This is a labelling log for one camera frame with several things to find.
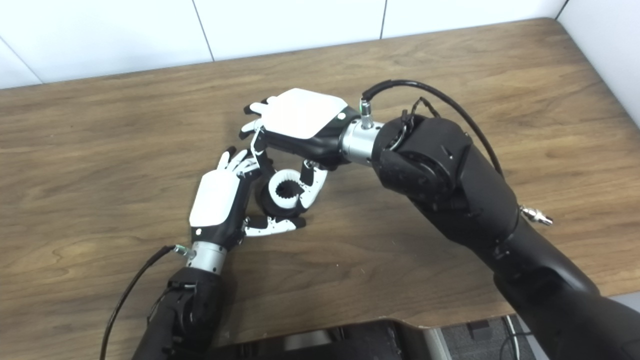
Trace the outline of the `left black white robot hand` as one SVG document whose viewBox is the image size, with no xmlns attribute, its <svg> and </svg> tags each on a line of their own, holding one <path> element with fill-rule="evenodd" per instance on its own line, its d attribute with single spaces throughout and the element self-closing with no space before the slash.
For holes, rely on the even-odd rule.
<svg viewBox="0 0 640 360">
<path fill-rule="evenodd" d="M 226 251 L 246 237 L 265 237 L 306 227 L 304 218 L 248 214 L 250 192 L 262 176 L 258 161 L 230 146 L 214 170 L 199 181 L 189 214 L 190 241 L 211 243 Z"/>
</svg>

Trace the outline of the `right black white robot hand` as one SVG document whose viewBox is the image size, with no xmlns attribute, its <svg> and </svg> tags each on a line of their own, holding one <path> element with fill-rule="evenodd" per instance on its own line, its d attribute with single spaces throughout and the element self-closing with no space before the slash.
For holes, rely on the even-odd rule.
<svg viewBox="0 0 640 360">
<path fill-rule="evenodd" d="M 244 113 L 257 116 L 240 128 L 238 137 L 251 137 L 250 151 L 265 178 L 256 196 L 259 207 L 274 216 L 304 214 L 329 172 L 347 164 L 342 141 L 361 113 L 338 96 L 301 88 L 253 102 Z M 277 170 L 269 149 L 300 157 L 301 169 Z"/>
</svg>

